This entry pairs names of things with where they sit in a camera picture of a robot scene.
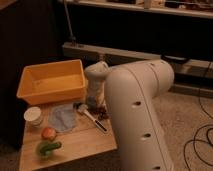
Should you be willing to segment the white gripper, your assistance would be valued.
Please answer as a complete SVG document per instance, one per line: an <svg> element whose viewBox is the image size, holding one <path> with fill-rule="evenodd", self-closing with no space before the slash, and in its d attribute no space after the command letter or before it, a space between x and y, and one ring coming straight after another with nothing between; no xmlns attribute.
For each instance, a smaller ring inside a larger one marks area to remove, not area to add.
<svg viewBox="0 0 213 171"><path fill-rule="evenodd" d="M99 108L104 105L104 83L89 81L87 86L86 104L89 108Z"/></svg>

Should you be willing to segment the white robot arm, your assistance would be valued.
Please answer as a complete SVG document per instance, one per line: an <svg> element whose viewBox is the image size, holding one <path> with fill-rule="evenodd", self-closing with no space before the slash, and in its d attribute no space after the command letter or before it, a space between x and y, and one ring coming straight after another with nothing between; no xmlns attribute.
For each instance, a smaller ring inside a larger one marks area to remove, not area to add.
<svg viewBox="0 0 213 171"><path fill-rule="evenodd" d="M122 171L174 171L153 98L168 91L174 71L163 60L109 67L104 61L84 70L89 91L104 86Z"/></svg>

